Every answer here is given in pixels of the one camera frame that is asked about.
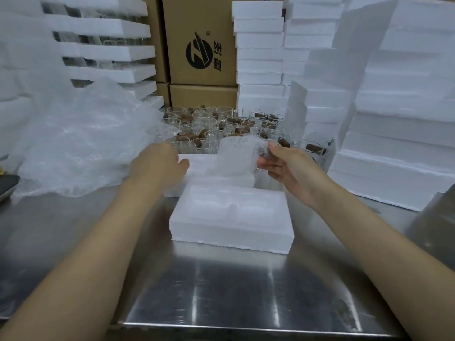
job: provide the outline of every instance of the black logo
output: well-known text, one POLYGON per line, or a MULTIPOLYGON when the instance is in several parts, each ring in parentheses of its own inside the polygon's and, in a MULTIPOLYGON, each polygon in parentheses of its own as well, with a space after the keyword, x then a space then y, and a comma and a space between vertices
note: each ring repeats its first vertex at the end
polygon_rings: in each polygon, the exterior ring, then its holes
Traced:
POLYGON ((213 60, 212 47, 196 32, 194 34, 196 39, 193 39, 193 41, 187 45, 187 60, 191 67, 196 69, 205 69, 210 66, 213 60))

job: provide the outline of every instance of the right arm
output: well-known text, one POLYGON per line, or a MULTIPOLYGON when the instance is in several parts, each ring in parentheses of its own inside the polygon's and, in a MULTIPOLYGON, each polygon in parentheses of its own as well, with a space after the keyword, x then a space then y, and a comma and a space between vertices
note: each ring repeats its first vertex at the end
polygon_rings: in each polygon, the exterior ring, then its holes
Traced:
POLYGON ((333 182, 299 149, 270 144, 259 167, 314 209, 353 254, 413 340, 455 337, 455 272, 333 182))

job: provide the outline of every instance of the person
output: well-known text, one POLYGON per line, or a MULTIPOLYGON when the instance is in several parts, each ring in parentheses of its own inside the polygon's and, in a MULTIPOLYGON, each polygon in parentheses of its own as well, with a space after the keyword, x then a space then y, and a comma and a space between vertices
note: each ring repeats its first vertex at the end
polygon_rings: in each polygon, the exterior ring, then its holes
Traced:
MULTIPOLYGON (((270 143, 259 168, 315 210, 354 255, 416 341, 455 337, 455 273, 333 182, 303 151, 270 143)), ((116 308, 147 213, 189 167, 152 144, 94 228, 40 283, 0 332, 1 341, 100 339, 116 308)))

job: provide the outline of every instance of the left hand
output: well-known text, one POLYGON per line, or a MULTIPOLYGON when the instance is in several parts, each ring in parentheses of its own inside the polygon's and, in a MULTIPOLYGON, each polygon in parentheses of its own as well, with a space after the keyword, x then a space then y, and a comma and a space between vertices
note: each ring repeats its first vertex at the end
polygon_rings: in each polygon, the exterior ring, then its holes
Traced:
POLYGON ((131 162, 129 179, 164 191, 179 183, 190 167, 188 159, 178 162, 177 149, 170 143, 151 144, 131 162))

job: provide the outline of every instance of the metal surface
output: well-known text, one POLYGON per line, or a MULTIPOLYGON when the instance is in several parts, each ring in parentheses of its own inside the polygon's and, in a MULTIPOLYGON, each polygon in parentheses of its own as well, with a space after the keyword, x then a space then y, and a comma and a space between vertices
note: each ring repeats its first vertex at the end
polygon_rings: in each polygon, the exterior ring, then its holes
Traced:
MULTIPOLYGON (((109 188, 79 199, 50 194, 16 206, 0 205, 0 318, 10 317, 71 251, 114 194, 109 188)), ((439 199, 418 217, 363 201, 431 254, 454 264, 454 254, 446 246, 454 238, 454 208, 447 199, 439 199)), ((172 242, 168 220, 175 203, 162 199, 151 212, 115 322, 187 331, 231 329, 240 335, 256 330, 259 336, 406 338, 327 225, 293 197, 288 204, 296 238, 288 256, 172 242)))

